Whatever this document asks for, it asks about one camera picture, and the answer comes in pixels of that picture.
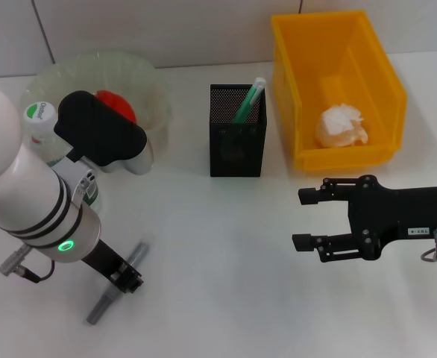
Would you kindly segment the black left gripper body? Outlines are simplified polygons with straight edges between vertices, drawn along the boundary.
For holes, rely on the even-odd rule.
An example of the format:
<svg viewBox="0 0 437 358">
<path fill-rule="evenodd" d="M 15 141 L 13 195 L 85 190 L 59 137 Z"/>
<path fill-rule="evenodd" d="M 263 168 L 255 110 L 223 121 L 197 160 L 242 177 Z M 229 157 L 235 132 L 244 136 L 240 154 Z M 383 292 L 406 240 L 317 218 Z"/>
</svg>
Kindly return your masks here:
<svg viewBox="0 0 437 358">
<path fill-rule="evenodd" d="M 82 261 L 111 283 L 127 283 L 130 277 L 127 262 L 101 239 Z"/>
</svg>

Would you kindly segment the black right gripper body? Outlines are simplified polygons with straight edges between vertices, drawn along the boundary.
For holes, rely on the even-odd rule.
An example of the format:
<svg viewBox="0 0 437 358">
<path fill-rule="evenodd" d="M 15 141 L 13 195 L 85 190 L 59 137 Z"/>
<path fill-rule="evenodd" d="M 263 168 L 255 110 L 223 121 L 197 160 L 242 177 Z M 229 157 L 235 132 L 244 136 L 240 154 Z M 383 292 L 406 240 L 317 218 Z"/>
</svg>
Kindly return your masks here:
<svg viewBox="0 0 437 358">
<path fill-rule="evenodd" d="M 348 202 L 348 219 L 354 236 L 371 233 L 365 260 L 377 260 L 389 243 L 431 239 L 437 258 L 437 186 L 388 189 L 374 176 L 365 177 L 365 204 Z"/>
</svg>

